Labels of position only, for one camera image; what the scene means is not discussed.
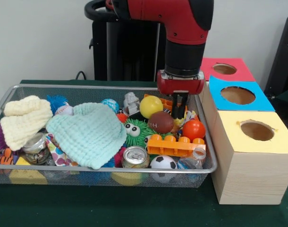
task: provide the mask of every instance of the white ball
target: white ball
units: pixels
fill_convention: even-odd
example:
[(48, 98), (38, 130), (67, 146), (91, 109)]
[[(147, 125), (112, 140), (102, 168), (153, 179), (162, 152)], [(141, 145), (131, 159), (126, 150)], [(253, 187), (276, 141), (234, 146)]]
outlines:
[(70, 105), (64, 105), (57, 109), (55, 115), (74, 115), (74, 108)]
[[(167, 155), (159, 155), (155, 157), (150, 163), (150, 168), (152, 169), (177, 169), (177, 163), (173, 158)], [(168, 183), (172, 178), (174, 178), (177, 174), (165, 174), (165, 173), (150, 173), (150, 176), (160, 182), (160, 183)]]

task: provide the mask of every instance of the wire mesh basket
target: wire mesh basket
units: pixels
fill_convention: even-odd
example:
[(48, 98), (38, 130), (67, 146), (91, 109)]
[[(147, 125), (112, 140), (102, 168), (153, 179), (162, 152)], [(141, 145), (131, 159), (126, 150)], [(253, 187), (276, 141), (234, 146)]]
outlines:
[[(3, 117), (3, 109), (7, 102), (21, 100), (30, 95), (41, 99), (46, 99), (47, 95), (62, 95), (68, 99), (71, 106), (86, 102), (101, 102), (111, 98), (123, 106), (124, 95), (128, 92), (134, 92), (140, 99), (143, 99), (145, 94), (170, 99), (160, 94), (156, 88), (150, 87), (17, 85), (11, 87), (0, 101), (0, 119)], [(195, 110), (201, 122), (206, 125), (198, 96), (190, 96), (187, 107), (188, 110)], [(205, 141), (207, 156), (203, 169), (100, 168), (93, 170), (80, 166), (0, 165), (0, 183), (198, 188), (206, 176), (217, 167), (208, 128), (206, 128)]]

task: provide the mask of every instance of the brown football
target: brown football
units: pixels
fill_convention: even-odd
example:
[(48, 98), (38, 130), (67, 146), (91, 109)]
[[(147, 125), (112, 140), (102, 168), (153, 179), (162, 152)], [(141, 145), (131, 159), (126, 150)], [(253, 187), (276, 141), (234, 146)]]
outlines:
[(173, 126), (174, 122), (171, 115), (164, 111), (154, 113), (148, 120), (148, 127), (161, 134), (170, 132)]

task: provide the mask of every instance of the plastic bottle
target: plastic bottle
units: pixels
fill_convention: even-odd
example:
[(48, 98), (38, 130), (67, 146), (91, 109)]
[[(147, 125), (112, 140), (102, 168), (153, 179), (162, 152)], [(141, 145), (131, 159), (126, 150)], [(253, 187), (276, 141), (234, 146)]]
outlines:
[[(189, 157), (181, 157), (178, 161), (179, 169), (203, 169), (206, 159), (206, 151), (203, 148), (195, 148)], [(199, 174), (187, 174), (189, 181), (195, 183), (199, 180)]]

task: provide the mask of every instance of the yellow ball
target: yellow ball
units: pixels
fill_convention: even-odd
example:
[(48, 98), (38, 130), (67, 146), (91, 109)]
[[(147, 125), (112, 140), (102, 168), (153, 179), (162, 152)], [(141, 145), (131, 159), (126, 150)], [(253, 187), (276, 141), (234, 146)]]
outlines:
[(147, 96), (140, 103), (140, 112), (143, 117), (149, 119), (150, 116), (163, 110), (162, 101), (156, 96)]

